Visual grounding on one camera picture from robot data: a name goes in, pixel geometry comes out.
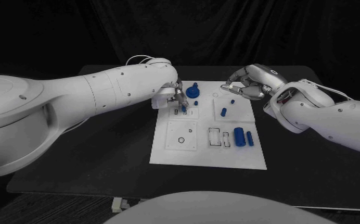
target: cable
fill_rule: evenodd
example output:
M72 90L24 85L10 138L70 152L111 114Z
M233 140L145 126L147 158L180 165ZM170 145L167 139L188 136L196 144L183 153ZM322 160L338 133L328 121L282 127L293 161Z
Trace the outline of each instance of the cable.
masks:
M308 83L315 84L315 85L319 86L322 89L325 89L325 90L328 90L328 91L337 93L338 95L341 95L342 97L345 97L347 100L352 100L352 98L350 98L350 97L345 95L345 93L342 93L341 91L338 91L338 90L335 90L335 89L331 89L331 88L328 88L328 87L325 87L325 86L316 84L315 82L309 81L308 79L302 79L302 80L304 80L305 82L308 82Z
M67 133L70 130L73 130L77 126L80 126L86 121L88 121L89 118L86 118L85 120L79 121L73 127L70 127L69 129L66 129L62 134Z
M147 56L147 55L135 55L135 56L132 56L132 57L128 59L128 61L125 62L125 66L128 65L129 60L131 60L134 57L138 57L138 56L151 57L151 56Z
M138 64L141 64L147 59L154 59L154 57L145 58Z

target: black backdrop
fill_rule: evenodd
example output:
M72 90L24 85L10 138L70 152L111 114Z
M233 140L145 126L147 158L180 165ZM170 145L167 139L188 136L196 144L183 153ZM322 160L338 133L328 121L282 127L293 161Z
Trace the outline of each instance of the black backdrop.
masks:
M121 63L147 54L175 65L306 65L357 96L358 0L90 2Z

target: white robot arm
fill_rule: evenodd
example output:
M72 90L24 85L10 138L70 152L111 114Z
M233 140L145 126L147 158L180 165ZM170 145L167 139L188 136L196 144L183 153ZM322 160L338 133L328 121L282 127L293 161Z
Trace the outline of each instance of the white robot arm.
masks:
M230 85L237 78L243 88ZM288 83L269 67L253 64L232 74L221 89L252 100L269 94L263 111L289 131L301 133L312 128L327 140L360 151L360 101L319 86L347 97L348 101L335 104L318 86L306 79Z
M56 80L0 76L0 176L34 161L69 127L149 98L152 108L167 101L188 106L162 58Z

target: black table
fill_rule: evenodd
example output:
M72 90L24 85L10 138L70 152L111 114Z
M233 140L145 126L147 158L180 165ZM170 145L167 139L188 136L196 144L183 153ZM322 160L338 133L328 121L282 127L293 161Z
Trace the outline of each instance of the black table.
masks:
M113 68L90 65L80 74ZM183 80L226 81L240 67L178 66ZM288 79L319 83L305 66L272 67ZM157 110L149 101L92 117L59 137L13 176L10 192L152 198L181 191L226 191L292 206L360 209L360 152L314 130L291 133L250 102L268 170L149 164Z

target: gray floor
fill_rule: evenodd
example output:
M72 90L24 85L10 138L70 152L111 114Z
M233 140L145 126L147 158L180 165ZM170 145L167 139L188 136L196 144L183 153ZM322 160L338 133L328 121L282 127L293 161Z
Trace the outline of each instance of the gray floor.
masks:
M21 194L0 209L1 224L100 224L116 214L111 210L112 198L92 196ZM309 210L338 224L358 224L354 211Z

